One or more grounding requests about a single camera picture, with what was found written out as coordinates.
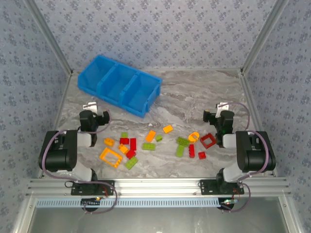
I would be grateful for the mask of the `aluminium frame post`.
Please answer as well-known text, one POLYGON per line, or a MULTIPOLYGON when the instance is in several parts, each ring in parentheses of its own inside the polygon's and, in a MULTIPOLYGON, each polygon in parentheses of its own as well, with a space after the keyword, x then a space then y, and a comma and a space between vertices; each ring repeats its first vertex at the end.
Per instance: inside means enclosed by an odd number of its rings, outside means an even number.
POLYGON ((54 55, 56 56, 61 67, 63 68, 65 73, 70 76, 72 74, 70 65, 68 61, 66 60, 61 48, 59 47, 52 31, 50 30, 47 22, 45 21, 44 16, 42 15, 40 9, 38 8, 35 0, 23 0, 23 1, 26 7, 28 8, 28 10, 30 11, 34 21, 38 25, 40 31, 42 32, 45 40, 49 44, 54 55))
POLYGON ((256 60, 260 50, 263 48, 266 40, 274 29, 288 2, 289 0, 275 1, 269 15, 267 16, 267 19, 263 24, 262 29, 260 30, 248 56, 245 59, 243 66, 241 67, 241 73, 243 76, 245 76, 249 72, 252 64, 256 60))

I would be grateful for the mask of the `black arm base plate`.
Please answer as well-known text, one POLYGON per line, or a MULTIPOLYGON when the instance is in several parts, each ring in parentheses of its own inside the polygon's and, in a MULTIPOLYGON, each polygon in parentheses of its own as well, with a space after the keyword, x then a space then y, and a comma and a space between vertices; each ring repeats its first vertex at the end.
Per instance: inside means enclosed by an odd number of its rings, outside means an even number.
POLYGON ((114 190, 106 184, 72 183, 72 196, 112 196, 114 190))
POLYGON ((217 180, 200 180, 198 183, 202 195, 234 195, 244 194, 244 188, 237 183, 227 183, 217 180))

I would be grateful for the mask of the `red lego window frame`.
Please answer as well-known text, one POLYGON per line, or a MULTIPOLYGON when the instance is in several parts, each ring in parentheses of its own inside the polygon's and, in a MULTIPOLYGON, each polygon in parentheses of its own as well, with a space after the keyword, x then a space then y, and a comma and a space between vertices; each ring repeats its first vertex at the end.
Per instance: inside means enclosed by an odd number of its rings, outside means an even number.
POLYGON ((209 149, 210 147, 216 144, 216 139, 211 133, 208 133, 200 138, 200 142, 205 149, 209 149))

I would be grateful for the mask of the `aluminium side rail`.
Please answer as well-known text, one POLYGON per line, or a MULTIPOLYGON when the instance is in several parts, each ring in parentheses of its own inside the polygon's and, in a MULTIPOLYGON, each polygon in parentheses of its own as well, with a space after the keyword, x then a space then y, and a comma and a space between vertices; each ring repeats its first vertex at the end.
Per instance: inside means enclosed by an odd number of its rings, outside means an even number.
MULTIPOLYGON (((59 104, 59 107, 58 107, 58 112, 56 114, 56 118, 55 118, 55 121, 54 121, 53 131, 58 129, 59 122, 60 122, 60 119, 61 119, 62 110, 63 110, 63 106, 64 106, 64 102, 65 102, 65 99, 66 99, 67 90, 68 90, 68 87, 69 87, 70 80, 71 80, 72 76, 73 76, 73 71, 69 74, 68 80, 66 82, 65 89, 63 91, 63 94, 62 94, 62 97, 61 97, 61 101, 60 101, 60 104, 59 104)), ((49 149, 50 141, 51 141, 52 137, 48 140, 48 144, 47 144, 47 147, 46 147, 47 150, 49 149)), ((37 178, 41 179, 43 176, 44 176, 44 171, 39 169, 37 178)))
POLYGON ((250 85, 248 83, 247 78, 239 73, 239 79, 241 81, 241 87, 245 96, 246 106, 250 113, 250 123, 249 123, 249 130, 252 131, 265 131, 259 117, 259 113, 257 107, 255 105, 255 100, 251 92, 250 85))

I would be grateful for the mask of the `blue three-compartment plastic bin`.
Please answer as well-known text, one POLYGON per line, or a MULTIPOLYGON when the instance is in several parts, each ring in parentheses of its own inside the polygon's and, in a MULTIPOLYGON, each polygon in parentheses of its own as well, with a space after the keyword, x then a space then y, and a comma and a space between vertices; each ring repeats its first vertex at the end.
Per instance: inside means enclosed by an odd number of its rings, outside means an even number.
POLYGON ((160 95, 162 79, 98 55, 78 76, 87 94, 144 118, 160 95))

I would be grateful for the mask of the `orange lego window frame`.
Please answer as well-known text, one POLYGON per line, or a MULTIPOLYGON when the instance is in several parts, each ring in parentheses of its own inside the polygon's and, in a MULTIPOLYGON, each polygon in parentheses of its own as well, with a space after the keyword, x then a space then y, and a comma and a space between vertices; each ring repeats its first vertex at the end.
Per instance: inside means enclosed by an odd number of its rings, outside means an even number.
POLYGON ((105 148, 99 158, 114 168, 118 168, 123 160, 121 155, 110 148, 105 148))

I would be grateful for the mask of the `grey metal panel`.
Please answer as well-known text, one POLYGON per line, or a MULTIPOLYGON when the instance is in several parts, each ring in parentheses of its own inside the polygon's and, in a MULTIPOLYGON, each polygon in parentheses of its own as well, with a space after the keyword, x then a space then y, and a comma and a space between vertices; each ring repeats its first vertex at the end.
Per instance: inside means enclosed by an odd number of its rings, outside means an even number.
POLYGON ((25 200, 13 233, 307 233, 293 200, 253 197, 240 212, 213 207, 115 208, 86 215, 65 199, 25 200))

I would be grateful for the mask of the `small black controller board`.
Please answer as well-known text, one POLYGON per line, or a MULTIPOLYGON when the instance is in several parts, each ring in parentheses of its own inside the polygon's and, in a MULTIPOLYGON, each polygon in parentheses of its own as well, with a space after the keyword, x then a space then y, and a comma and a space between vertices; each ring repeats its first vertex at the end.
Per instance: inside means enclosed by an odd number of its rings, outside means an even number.
POLYGON ((220 210, 231 211, 236 203, 239 200, 237 199, 229 199, 229 198, 219 198, 218 199, 220 206, 218 207, 220 210))
POLYGON ((101 200, 96 198, 82 198, 80 205, 85 208, 94 208, 95 206, 100 206, 101 200))

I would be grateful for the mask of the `aluminium front rail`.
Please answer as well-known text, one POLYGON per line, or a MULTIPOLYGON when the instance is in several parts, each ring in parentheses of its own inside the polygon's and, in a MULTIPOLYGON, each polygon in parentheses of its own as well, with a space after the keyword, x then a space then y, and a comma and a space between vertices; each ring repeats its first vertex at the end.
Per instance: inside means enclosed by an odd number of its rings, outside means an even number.
MULTIPOLYGON (((115 189, 125 197, 198 197, 201 196, 199 181, 201 178, 124 178, 114 179, 115 189)), ((252 177, 243 181, 251 189, 253 197, 289 196, 291 189, 286 178, 252 177)), ((68 197, 70 189, 64 180, 31 179, 27 196, 68 197)))

